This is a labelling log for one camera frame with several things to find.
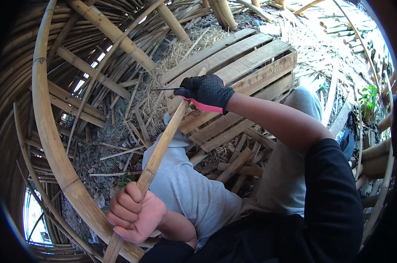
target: black glove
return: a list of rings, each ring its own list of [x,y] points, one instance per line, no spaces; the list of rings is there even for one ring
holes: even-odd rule
[[[216,75],[186,77],[180,87],[175,89],[174,95],[191,100],[199,110],[227,114],[227,103],[235,91],[225,87],[222,79]]]

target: person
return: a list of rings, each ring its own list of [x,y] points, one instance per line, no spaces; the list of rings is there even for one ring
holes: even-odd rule
[[[141,263],[349,262],[357,255],[361,199],[338,143],[320,122],[315,94],[299,86],[280,104],[234,92],[215,75],[185,78],[181,87],[175,95],[198,108],[237,113],[277,142],[255,196],[241,199],[193,169],[184,148],[191,141],[177,131],[143,201],[132,182],[107,213],[126,241],[162,233]]]

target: wooden pallet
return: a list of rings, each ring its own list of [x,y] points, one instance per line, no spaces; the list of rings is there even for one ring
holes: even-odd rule
[[[252,29],[244,29],[204,49],[162,78],[165,87],[179,87],[185,77],[196,76],[205,68],[216,74],[236,92],[265,100],[275,100],[292,88],[297,52],[285,42]],[[166,91],[168,112],[174,113],[182,101],[173,91]],[[180,126],[184,134],[209,152],[253,126],[254,123],[229,112],[202,112],[191,105]]]

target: leg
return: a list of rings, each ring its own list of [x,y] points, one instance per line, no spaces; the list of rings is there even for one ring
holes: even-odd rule
[[[284,104],[321,121],[318,97],[302,86],[292,90]],[[306,193],[304,171],[303,155],[278,140],[255,196],[244,199],[241,216],[254,211],[303,216]]]
[[[143,169],[161,135],[143,156]],[[153,180],[150,191],[172,211],[183,214],[196,227],[198,247],[239,215],[242,199],[195,171],[185,147],[191,140],[176,131]]]

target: black sleeve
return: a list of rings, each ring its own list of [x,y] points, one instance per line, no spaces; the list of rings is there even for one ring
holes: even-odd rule
[[[193,248],[182,241],[162,238],[140,259],[139,263],[168,262],[181,263],[194,255]]]
[[[359,252],[363,207],[351,168],[333,139],[305,156],[305,239],[314,259],[350,262]]]

